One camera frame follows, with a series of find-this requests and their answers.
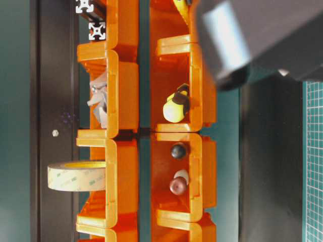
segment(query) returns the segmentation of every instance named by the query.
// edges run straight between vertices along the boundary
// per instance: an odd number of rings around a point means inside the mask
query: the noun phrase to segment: teal wall
[[[0,6],[0,241],[30,241],[29,1]]]
[[[217,241],[238,241],[239,90],[218,93],[218,122],[200,133],[217,143],[218,204],[207,210],[217,226]]]

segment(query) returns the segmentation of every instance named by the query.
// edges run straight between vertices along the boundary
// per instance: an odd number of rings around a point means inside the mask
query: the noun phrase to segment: black panel
[[[302,241],[302,84],[272,76],[240,91],[241,242]]]
[[[78,194],[50,190],[47,166],[78,159],[74,1],[31,1],[31,241],[76,241]],[[53,137],[52,131],[59,136]]]

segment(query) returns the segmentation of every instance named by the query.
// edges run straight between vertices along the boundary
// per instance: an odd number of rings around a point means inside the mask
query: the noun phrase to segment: tape
[[[105,190],[105,161],[58,163],[47,168],[48,187],[67,192]]]

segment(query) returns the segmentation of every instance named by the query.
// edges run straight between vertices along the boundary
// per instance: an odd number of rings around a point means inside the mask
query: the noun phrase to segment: screw
[[[58,135],[60,135],[60,133],[58,130],[53,130],[52,135],[53,135],[53,137],[57,137]]]

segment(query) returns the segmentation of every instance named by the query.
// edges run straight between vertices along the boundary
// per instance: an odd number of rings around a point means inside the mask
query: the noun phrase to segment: double-sided tape roll
[[[58,191],[105,190],[105,161],[85,161],[49,165],[48,187]]]

